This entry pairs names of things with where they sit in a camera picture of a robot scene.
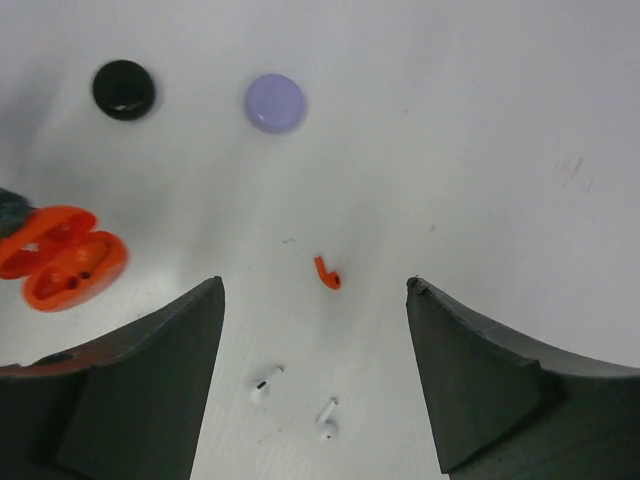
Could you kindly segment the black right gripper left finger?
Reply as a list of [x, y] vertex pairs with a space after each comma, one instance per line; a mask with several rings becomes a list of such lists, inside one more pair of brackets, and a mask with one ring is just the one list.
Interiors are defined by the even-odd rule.
[[225, 312], [222, 280], [37, 362], [1, 370], [5, 479], [187, 479]]

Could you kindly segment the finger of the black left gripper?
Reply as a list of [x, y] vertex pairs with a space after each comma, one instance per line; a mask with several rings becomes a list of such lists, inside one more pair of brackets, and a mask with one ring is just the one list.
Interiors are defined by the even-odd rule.
[[30, 216], [30, 202], [25, 197], [6, 190], [0, 190], [0, 237], [10, 237], [20, 230]]

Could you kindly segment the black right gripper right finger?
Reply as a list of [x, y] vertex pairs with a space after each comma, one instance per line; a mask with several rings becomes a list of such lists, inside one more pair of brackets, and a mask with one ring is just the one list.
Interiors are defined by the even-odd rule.
[[407, 283], [407, 316], [442, 473], [635, 479], [639, 372], [548, 345]]

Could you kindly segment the orange earbud charging case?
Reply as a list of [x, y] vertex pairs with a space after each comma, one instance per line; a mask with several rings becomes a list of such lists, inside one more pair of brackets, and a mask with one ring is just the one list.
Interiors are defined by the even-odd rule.
[[[129, 260], [125, 243], [96, 228], [97, 217], [74, 206], [50, 206], [32, 213], [25, 225], [1, 240], [1, 278], [23, 279], [25, 302], [41, 312], [66, 310], [100, 294], [124, 271]], [[68, 290], [64, 254], [73, 247], [104, 241], [108, 253], [90, 279]]]

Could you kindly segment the black earbud charging case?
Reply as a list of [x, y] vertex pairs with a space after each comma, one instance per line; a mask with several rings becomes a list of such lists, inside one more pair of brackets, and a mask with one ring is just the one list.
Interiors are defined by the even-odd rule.
[[125, 59], [102, 65], [93, 77], [91, 92], [97, 107], [118, 121], [139, 120], [156, 102], [156, 86], [150, 73]]

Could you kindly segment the orange earbud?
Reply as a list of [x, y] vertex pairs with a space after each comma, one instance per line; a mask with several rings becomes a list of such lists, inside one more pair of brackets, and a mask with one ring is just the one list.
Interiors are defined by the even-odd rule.
[[341, 288], [341, 277], [337, 271], [329, 271], [321, 255], [314, 257], [314, 264], [321, 282], [331, 290]]
[[104, 241], [84, 243], [68, 250], [64, 254], [64, 266], [69, 273], [67, 289], [75, 290], [82, 280], [90, 279], [107, 253], [108, 247]]

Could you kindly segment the purple earbud charging case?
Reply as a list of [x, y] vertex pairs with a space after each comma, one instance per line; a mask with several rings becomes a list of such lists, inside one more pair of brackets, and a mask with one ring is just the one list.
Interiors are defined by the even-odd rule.
[[247, 118], [258, 130], [272, 135], [298, 128], [306, 116], [306, 97], [299, 85], [281, 74], [257, 77], [248, 87], [244, 107]]

